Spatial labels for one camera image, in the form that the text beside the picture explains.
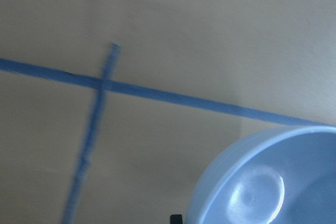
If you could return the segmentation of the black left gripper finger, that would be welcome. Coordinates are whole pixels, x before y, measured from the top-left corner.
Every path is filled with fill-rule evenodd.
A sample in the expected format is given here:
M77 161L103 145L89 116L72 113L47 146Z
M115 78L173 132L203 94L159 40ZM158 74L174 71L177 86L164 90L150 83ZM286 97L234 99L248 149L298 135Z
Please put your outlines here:
M182 215L180 214L170 215L170 224L182 224Z

